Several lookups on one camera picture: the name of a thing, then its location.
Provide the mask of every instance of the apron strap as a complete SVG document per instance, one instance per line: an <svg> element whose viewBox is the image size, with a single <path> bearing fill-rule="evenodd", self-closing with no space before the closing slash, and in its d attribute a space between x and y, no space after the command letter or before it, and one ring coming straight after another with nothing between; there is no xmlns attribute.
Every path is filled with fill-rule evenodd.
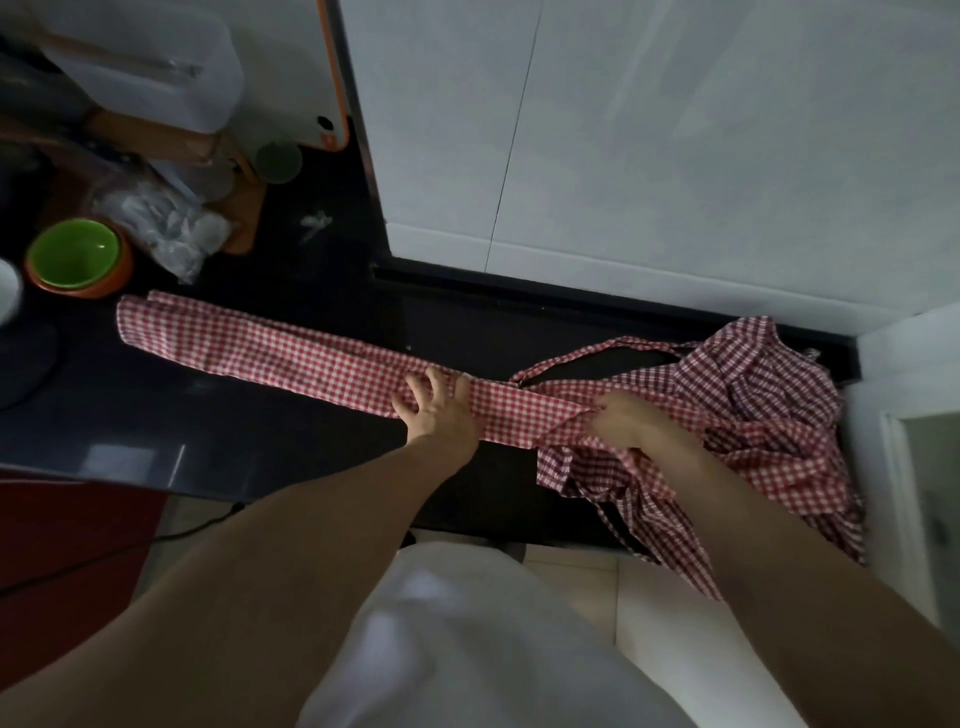
<svg viewBox="0 0 960 728"><path fill-rule="evenodd" d="M666 352L672 353L675 356L683 356L688 350L694 349L698 344L670 344L665 341L648 341L647 339L641 339L637 336L618 336L615 339L608 339L600 344L590 344L589 346L578 349L576 352L566 353L563 356L555 356L552 359L547 359L542 361L540 364L534 364L534 366L529 369L524 369L522 372L517 372L515 375L510 377L510 381L517 386L523 384L527 379L532 379L534 376L541 375L546 372L551 367L555 367L558 364L565 364L568 361L573 361L574 359L579 359L582 356L588 356L592 353L604 352L607 349L617 349L619 347L626 347L628 349L636 349L638 352Z"/></svg>

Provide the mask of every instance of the right hand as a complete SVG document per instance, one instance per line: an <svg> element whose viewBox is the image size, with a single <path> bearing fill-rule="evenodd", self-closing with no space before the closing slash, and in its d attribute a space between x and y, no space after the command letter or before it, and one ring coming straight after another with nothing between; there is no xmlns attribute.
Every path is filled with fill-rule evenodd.
<svg viewBox="0 0 960 728"><path fill-rule="evenodd" d="M642 397L613 390L595 401L603 409L588 429L612 448L647 450L664 438L680 441L692 438L655 404Z"/></svg>

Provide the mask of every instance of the red mat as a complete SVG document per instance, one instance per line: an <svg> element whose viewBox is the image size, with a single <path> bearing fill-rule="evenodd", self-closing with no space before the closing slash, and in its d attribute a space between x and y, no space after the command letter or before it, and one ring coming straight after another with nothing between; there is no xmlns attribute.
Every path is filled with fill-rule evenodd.
<svg viewBox="0 0 960 728"><path fill-rule="evenodd" d="M0 586L150 539L167 496L104 484L0 483ZM0 599L0 691L130 603L148 547Z"/></svg>

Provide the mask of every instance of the checkered fabric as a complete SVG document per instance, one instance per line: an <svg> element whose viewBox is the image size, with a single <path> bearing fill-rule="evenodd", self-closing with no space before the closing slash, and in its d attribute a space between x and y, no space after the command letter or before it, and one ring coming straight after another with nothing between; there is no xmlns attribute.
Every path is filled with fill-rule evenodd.
<svg viewBox="0 0 960 728"><path fill-rule="evenodd" d="M393 392L413 403L404 377L431 366L406 353L156 291L147 300L123 297L117 326L127 344L179 364L381 417L396 416ZM602 380L524 386L556 364L613 347L681 359ZM432 366L451 386L460 374ZM741 319L699 345L620 337L542 362L509 382L475 379L471 387L470 407L487 422L485 440L538 448L540 485L592 501L620 536L619 524L599 507L615 505L652 560L720 598L707 555L660 470L648 458L610 449L588 434L593 399L612 389L657 404L754 488L863 563L862 506L834 434L839 395L825 369L783 345L772 320Z"/></svg>

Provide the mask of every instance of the hand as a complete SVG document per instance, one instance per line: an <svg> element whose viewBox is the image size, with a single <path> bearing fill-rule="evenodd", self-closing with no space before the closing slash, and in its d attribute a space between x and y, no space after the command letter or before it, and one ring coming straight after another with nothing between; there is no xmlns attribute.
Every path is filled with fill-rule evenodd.
<svg viewBox="0 0 960 728"><path fill-rule="evenodd" d="M470 413L470 380L460 376L451 399L446 395L446 377L442 373L429 367L426 376L432 394L419 376L409 374L406 377L418 411L411 409L399 393L392 397L394 411L407 425L407 445L414 442L435 444L444 455L462 461L459 466L465 465L476 452L483 429Z"/></svg>
<svg viewBox="0 0 960 728"><path fill-rule="evenodd" d="M612 448L648 450L664 440L692 440L697 444L690 433L642 397L614 390L598 397L596 403L604 409L593 418L588 429Z"/></svg>

